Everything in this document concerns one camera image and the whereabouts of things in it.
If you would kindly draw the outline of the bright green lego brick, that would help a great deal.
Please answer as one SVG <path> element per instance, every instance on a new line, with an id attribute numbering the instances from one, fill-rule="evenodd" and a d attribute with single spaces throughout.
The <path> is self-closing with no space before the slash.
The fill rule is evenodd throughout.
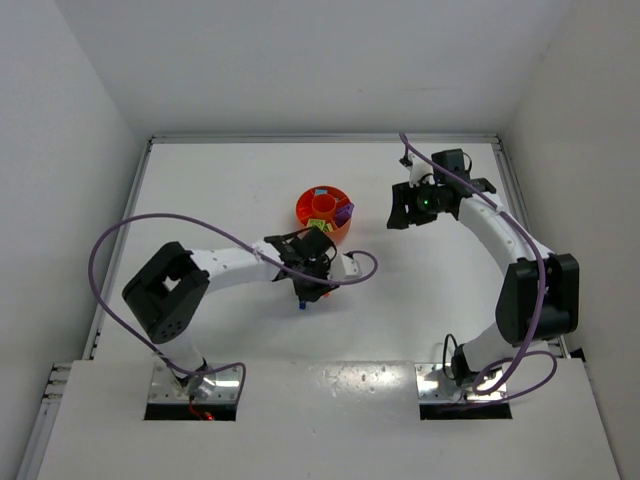
<path id="1" fill-rule="evenodd" d="M 326 225 L 326 221 L 322 219 L 310 218 L 307 222 L 307 227 L 317 227 L 320 230 L 323 230 L 325 228 L 325 225 Z"/>

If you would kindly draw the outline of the purple curved lego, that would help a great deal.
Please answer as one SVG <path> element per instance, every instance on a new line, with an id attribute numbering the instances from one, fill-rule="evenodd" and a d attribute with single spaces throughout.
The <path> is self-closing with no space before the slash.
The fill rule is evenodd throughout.
<path id="1" fill-rule="evenodd" d="M 351 219 L 354 208 L 355 205 L 353 203 L 348 203 L 336 210 L 334 223 L 338 228 L 341 228 Z"/>

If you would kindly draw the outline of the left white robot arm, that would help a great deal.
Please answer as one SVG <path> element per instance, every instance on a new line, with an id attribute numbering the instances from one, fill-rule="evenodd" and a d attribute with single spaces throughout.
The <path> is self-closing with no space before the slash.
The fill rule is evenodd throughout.
<path id="1" fill-rule="evenodd" d="M 185 370 L 172 373 L 186 386 L 193 371 L 207 368 L 185 337 L 205 295 L 251 282 L 290 279 L 299 301 L 315 302 L 352 272 L 352 261 L 338 254 L 334 242 L 316 227 L 267 236 L 247 250 L 188 250 L 169 242 L 127 283 L 122 297 L 151 343 Z"/>

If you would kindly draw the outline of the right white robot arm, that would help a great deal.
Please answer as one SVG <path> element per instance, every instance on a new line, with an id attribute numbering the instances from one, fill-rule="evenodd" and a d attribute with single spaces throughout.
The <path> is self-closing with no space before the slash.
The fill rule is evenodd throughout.
<path id="1" fill-rule="evenodd" d="M 392 187 L 388 228 L 404 230 L 450 214 L 474 234 L 503 275 L 494 322 L 454 349 L 449 372 L 457 385 L 477 386 L 481 375 L 502 365 L 514 371 L 534 343 L 577 329 L 578 260 L 533 238 L 505 209 L 494 185 L 472 177 L 472 161 L 463 150 L 425 157 L 408 147 L 399 162 L 409 179 Z"/>

